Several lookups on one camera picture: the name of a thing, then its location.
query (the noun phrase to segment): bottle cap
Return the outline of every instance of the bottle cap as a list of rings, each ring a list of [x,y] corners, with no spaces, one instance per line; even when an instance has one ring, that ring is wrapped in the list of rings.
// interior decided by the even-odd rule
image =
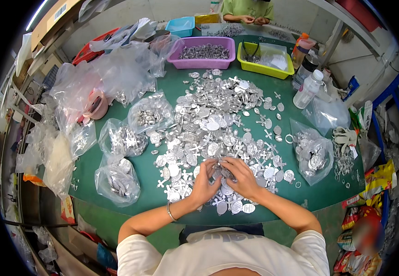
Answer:
[[[324,78],[324,74],[322,74],[318,69],[314,70],[313,76],[316,80],[322,80]]]

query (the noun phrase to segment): bangle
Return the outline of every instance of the bangle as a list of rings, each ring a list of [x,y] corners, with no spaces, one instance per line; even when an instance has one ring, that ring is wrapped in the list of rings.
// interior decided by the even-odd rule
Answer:
[[[170,218],[171,218],[174,222],[176,222],[176,221],[178,221],[178,219],[174,219],[174,218],[173,218],[173,216],[172,216],[172,214],[170,213],[170,210],[169,210],[169,205],[170,205],[170,202],[167,202],[167,213],[169,214]]]

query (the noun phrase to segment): barcode label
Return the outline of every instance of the barcode label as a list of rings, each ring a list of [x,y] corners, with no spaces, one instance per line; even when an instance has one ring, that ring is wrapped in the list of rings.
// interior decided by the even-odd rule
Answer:
[[[54,14],[54,22],[66,11],[66,3]]]

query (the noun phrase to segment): cardboard box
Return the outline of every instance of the cardboard box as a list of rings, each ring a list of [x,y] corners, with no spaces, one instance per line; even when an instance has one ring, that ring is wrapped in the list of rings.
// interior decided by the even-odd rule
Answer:
[[[58,0],[40,20],[31,36],[31,51],[46,43],[70,20],[78,19],[84,0]]]

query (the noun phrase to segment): red plastic basket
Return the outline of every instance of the red plastic basket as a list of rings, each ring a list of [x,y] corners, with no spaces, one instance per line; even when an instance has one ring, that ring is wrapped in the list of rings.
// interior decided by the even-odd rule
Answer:
[[[102,34],[101,36],[93,39],[92,41],[100,41],[103,40],[107,35],[113,35],[119,28],[115,28],[105,34]],[[82,62],[83,60],[89,61],[101,54],[103,54],[104,51],[99,51],[99,52],[92,52],[89,48],[89,43],[87,43],[83,49],[81,49],[81,51],[77,54],[77,56],[75,57],[74,61],[72,62],[72,64],[77,65],[80,62]]]

